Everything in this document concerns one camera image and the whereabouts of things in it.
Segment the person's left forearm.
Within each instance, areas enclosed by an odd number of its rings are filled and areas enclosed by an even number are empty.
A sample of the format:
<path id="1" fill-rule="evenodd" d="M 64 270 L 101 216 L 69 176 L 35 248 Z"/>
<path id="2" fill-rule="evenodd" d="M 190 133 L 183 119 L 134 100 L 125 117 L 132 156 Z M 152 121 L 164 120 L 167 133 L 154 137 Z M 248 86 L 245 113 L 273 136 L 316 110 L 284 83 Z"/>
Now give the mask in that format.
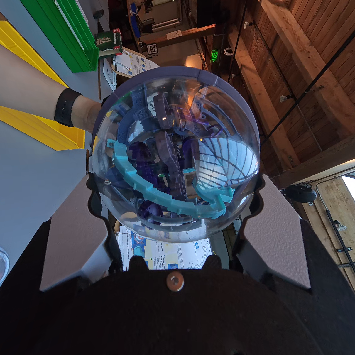
<path id="1" fill-rule="evenodd" d="M 0 106 L 54 120 L 65 86 L 0 46 Z"/>

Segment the printed instruction sheet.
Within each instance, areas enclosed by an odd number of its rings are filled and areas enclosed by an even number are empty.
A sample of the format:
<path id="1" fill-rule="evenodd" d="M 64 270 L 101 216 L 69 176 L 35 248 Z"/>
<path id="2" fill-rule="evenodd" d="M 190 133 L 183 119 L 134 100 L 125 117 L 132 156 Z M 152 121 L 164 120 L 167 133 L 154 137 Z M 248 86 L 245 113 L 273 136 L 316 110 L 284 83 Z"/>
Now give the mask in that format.
<path id="1" fill-rule="evenodd" d="M 122 255 L 123 271 L 133 256 L 143 257 L 149 269 L 201 269 L 212 255 L 209 239 L 182 244 L 163 243 L 135 234 L 124 226 L 115 233 Z"/>

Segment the green and red box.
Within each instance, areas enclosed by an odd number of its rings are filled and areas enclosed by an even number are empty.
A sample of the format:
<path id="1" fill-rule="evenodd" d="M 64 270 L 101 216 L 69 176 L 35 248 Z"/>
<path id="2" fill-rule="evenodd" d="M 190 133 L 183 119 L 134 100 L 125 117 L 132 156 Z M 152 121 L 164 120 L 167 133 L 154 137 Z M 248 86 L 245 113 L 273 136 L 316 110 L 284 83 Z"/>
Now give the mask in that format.
<path id="1" fill-rule="evenodd" d="M 122 35 L 119 28 L 96 33 L 94 40 L 99 49 L 99 59 L 123 54 Z"/>

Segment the yellow plastic bin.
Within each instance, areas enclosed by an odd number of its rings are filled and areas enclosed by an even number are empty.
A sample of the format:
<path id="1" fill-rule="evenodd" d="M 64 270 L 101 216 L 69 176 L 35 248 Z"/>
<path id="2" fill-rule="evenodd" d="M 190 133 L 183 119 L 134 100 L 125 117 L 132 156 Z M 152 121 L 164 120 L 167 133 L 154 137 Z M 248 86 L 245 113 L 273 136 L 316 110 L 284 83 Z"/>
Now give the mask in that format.
<path id="1" fill-rule="evenodd" d="M 67 87 L 66 83 L 2 15 L 0 43 L 40 72 Z M 84 149 L 85 131 L 78 128 L 69 128 L 49 119 L 5 107 L 0 107 L 0 119 L 56 151 Z"/>

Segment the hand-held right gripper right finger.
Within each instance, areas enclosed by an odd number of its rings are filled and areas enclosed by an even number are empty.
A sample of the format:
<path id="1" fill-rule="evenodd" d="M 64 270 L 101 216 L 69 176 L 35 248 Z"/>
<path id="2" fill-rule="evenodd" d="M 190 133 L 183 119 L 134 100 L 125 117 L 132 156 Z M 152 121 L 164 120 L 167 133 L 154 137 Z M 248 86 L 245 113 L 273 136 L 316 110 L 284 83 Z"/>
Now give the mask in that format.
<path id="1" fill-rule="evenodd" d="M 267 175 L 258 176 L 250 208 L 232 249 L 243 272 L 260 283 L 276 276 L 309 290 L 301 217 Z"/>

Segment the person's left hand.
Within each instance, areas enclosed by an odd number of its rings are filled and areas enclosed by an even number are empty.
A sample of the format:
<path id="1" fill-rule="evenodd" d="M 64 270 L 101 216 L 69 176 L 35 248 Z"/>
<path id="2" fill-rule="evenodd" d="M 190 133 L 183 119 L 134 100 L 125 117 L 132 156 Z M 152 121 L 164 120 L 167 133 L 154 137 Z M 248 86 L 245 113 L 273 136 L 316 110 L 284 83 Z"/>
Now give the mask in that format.
<path id="1" fill-rule="evenodd" d="M 74 127 L 93 133 L 101 103 L 79 95 L 73 103 L 71 121 Z"/>

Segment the green plastic bin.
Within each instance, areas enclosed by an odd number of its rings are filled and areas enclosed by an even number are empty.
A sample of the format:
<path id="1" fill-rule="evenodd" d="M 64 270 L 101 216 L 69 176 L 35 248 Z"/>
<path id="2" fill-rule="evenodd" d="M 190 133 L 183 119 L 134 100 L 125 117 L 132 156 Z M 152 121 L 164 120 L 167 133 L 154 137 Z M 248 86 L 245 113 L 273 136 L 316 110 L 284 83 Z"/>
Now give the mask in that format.
<path id="1" fill-rule="evenodd" d="M 99 49 L 74 0 L 21 0 L 73 73 L 96 71 Z"/>

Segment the black wrist watch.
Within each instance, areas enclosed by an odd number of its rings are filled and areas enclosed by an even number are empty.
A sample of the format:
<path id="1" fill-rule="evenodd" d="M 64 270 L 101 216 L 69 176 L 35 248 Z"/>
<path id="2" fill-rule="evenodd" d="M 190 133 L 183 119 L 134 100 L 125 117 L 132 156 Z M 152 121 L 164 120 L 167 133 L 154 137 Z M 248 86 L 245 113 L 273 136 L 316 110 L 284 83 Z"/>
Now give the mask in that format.
<path id="1" fill-rule="evenodd" d="M 54 121 L 65 126 L 73 127 L 71 114 L 75 100 L 82 94 L 70 88 L 61 92 L 55 108 Z"/>

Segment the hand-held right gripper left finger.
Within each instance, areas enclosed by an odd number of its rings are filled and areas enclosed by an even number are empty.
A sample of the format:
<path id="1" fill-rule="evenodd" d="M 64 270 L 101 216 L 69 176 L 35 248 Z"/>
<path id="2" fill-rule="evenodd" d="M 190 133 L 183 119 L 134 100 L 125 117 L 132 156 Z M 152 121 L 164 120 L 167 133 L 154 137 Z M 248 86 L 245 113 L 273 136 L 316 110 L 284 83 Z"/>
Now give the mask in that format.
<path id="1" fill-rule="evenodd" d="M 85 175 L 50 220 L 40 291 L 79 277 L 90 283 L 113 269 L 122 270 L 119 244 L 102 216 L 93 174 Z"/>

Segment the clipboard with printed sheet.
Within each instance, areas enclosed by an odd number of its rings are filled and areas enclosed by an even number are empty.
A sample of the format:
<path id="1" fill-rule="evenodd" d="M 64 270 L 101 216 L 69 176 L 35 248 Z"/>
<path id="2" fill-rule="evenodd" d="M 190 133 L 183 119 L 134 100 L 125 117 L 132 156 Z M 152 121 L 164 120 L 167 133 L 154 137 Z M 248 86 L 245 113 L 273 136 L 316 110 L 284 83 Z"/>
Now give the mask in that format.
<path id="1" fill-rule="evenodd" d="M 123 47 L 122 54 L 113 57 L 111 68 L 120 76 L 132 78 L 139 73 L 159 68 L 159 65 L 138 52 Z"/>

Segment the clear plastic maze ball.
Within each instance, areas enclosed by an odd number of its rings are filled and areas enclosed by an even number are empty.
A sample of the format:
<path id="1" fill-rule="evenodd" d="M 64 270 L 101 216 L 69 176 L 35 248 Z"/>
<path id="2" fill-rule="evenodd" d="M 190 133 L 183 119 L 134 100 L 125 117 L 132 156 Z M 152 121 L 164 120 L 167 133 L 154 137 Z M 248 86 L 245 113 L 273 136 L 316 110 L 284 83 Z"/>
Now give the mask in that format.
<path id="1" fill-rule="evenodd" d="M 260 170 L 255 117 L 222 78 L 158 67 L 122 83 L 102 105 L 92 137 L 100 196 L 131 232 L 193 242 L 231 224 Z"/>

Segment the black round fixture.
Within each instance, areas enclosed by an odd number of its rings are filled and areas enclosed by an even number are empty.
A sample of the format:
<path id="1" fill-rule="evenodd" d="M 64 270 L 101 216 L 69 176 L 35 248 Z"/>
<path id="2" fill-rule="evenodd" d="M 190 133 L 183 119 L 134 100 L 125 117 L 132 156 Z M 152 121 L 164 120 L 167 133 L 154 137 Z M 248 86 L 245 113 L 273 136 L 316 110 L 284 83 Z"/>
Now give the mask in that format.
<path id="1" fill-rule="evenodd" d="M 290 185 L 285 191 L 285 195 L 295 202 L 310 203 L 317 198 L 317 193 L 305 185 Z"/>

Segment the wooden storage shelf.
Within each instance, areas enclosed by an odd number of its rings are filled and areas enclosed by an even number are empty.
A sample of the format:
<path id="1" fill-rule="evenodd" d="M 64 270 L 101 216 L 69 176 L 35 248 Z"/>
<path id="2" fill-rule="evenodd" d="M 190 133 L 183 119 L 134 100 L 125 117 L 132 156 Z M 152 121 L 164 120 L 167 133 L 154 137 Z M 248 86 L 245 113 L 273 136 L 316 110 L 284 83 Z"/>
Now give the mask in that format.
<path id="1" fill-rule="evenodd" d="M 186 9 L 189 1 L 127 0 L 126 4 L 128 20 L 137 42 L 147 36 L 164 36 L 174 30 L 193 27 Z"/>

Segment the white paper sheet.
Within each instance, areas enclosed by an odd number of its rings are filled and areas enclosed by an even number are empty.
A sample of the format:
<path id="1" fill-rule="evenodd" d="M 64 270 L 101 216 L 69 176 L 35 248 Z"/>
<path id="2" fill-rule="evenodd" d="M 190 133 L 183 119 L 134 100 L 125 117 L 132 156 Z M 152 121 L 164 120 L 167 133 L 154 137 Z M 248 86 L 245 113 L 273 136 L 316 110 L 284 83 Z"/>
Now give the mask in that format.
<path id="1" fill-rule="evenodd" d="M 103 61 L 103 74 L 111 90 L 115 91 L 117 87 L 116 73 L 113 71 L 107 58 Z"/>

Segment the clear glass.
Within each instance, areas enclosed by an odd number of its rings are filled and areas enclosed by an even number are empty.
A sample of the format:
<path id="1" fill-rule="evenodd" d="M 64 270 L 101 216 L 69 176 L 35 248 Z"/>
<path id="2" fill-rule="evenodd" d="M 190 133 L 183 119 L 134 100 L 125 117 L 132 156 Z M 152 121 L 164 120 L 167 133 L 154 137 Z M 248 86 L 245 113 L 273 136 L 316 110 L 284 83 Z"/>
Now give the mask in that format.
<path id="1" fill-rule="evenodd" d="M 4 282 L 10 270 L 10 259 L 7 252 L 0 248 L 0 285 Z"/>

